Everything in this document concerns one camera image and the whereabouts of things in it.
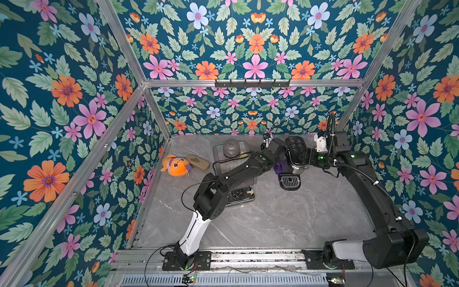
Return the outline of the purple microfiber cloth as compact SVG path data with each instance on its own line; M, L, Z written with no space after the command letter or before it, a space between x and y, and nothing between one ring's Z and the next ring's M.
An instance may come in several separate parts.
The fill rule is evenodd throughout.
M273 167L276 175L279 175L281 173L284 173L287 171L288 169L288 164L286 161L280 161L278 163L275 164L275 166Z

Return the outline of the black capsule coffee machine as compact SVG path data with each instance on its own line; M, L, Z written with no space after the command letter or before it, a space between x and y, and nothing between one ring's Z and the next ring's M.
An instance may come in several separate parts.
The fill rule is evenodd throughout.
M280 187L286 191L296 191L301 187L300 175L309 168L311 151L300 136L286 138L286 166L278 175Z

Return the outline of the silver espresso coffee machine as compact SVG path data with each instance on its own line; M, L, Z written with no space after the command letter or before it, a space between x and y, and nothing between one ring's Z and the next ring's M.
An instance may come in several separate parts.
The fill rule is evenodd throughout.
M217 175L229 172L241 166L251 155L251 148L246 141L226 140L224 143L213 147L213 170ZM226 207L240 205L254 201L255 192L253 186L257 183L257 177L239 184L229 192Z

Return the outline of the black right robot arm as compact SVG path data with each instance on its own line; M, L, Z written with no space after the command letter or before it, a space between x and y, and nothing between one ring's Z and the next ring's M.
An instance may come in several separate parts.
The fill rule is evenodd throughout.
M326 265L340 261L362 261L374 269L385 269L417 261L429 236L415 228L402 215L389 193L377 179L369 157L352 151L347 134L335 128L335 113L327 120L326 129L318 134L316 149L309 164L328 172L335 168L354 187L374 227L376 236L368 240L333 240L325 243L322 258Z

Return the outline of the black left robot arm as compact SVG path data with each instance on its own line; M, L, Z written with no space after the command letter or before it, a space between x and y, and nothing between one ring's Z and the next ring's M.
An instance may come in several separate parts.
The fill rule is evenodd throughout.
M270 171L285 157L286 144L274 138L268 147L250 154L248 159L220 175L207 174L194 196L192 217L183 237L173 248L173 259L180 269L188 270L194 263L200 242L212 220L225 210L228 195L235 187Z

